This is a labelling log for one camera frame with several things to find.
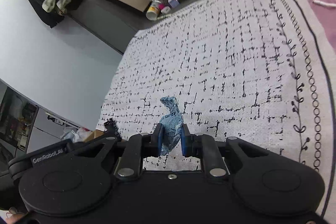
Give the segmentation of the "blue patterned cloth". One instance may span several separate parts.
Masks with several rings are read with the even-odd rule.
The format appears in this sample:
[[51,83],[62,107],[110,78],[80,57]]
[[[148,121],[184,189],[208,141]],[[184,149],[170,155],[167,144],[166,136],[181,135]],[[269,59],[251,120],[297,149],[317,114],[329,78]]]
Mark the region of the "blue patterned cloth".
[[168,155],[180,141],[183,130],[183,116],[175,97],[162,97],[160,101],[169,111],[169,114],[164,115],[159,121],[164,129],[161,155],[165,156]]

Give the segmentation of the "black lace scrunchie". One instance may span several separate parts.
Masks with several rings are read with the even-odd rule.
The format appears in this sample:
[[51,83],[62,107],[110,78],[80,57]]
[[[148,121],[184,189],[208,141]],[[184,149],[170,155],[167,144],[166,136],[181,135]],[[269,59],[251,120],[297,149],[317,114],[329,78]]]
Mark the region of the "black lace scrunchie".
[[107,134],[109,137],[114,137],[117,141],[122,141],[122,137],[118,131],[118,127],[113,118],[110,118],[104,123],[105,131],[104,134]]

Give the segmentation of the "brown cardboard box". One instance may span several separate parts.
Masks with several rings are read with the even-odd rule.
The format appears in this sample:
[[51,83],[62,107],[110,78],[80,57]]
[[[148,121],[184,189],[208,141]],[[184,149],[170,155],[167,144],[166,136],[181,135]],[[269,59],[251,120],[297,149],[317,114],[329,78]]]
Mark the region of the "brown cardboard box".
[[93,139],[96,139],[102,135],[104,135],[104,131],[94,130],[94,131],[83,131],[79,134],[79,142],[89,142]]

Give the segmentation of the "red white plastic bag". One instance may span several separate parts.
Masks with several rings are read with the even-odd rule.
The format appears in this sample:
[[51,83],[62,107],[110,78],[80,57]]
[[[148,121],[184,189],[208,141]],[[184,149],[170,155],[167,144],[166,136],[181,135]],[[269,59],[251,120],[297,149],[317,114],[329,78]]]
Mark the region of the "red white plastic bag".
[[84,142],[85,139],[87,139],[89,137],[89,135],[92,133],[92,131],[80,127],[80,128],[76,128],[76,127],[66,127],[63,130],[63,135],[60,137],[61,140],[66,140],[66,139],[70,139],[73,143],[77,143],[77,142]]

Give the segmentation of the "white patterned bedspread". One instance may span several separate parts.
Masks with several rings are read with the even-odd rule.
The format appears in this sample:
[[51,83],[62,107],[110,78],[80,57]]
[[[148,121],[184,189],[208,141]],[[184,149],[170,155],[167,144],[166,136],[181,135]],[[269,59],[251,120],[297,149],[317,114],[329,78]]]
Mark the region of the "white patterned bedspread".
[[324,179],[335,222],[335,51],[308,0],[200,0],[137,32],[101,107],[121,136],[152,132],[177,99],[195,134],[236,136]]

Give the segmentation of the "rolled paper tube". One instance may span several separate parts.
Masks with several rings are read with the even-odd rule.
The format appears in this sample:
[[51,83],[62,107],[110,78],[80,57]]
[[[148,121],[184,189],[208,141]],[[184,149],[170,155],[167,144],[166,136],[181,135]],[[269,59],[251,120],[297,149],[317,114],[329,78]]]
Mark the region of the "rolled paper tube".
[[155,21],[161,15],[161,10],[165,4],[160,1],[152,1],[151,5],[146,11],[146,17],[150,21]]

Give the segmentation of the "dark grey wardrobe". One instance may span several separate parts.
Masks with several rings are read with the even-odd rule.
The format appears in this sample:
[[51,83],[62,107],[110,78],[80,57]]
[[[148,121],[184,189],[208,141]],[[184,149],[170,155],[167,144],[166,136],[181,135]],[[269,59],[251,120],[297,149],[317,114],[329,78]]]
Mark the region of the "dark grey wardrobe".
[[69,11],[64,19],[72,18],[114,50],[124,53],[137,31],[154,24],[146,18],[145,12],[118,0],[83,0],[79,8]]

